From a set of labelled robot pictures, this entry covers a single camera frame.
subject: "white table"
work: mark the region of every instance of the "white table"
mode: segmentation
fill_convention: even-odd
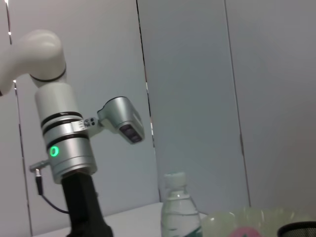
[[[161,237],[160,210],[162,203],[143,206],[130,211],[105,217],[115,237]],[[65,237],[70,227],[36,237]]]

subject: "white bottle cap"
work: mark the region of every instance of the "white bottle cap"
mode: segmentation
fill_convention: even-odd
[[[168,189],[183,187],[187,184],[185,172],[165,174],[164,180]]]

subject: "gray wall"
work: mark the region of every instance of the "gray wall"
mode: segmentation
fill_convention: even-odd
[[[316,1],[227,0],[254,207],[316,212]]]
[[[5,3],[0,4],[0,53],[10,46]],[[0,236],[31,236],[14,87],[0,99]]]
[[[68,83],[79,109],[95,116],[109,99],[125,95],[143,119],[146,139],[131,146],[104,131],[91,140],[98,172],[93,176],[105,215],[159,201],[156,160],[146,93],[137,8],[129,0],[15,0],[10,2],[13,42],[34,29],[60,36],[67,60]],[[17,81],[26,166],[46,159],[34,93],[29,76]],[[47,197],[65,208],[60,185],[43,172]],[[53,210],[38,195],[27,172],[34,235],[67,226],[68,216]]]
[[[202,212],[248,206],[223,0],[138,0],[159,188],[184,170]]]

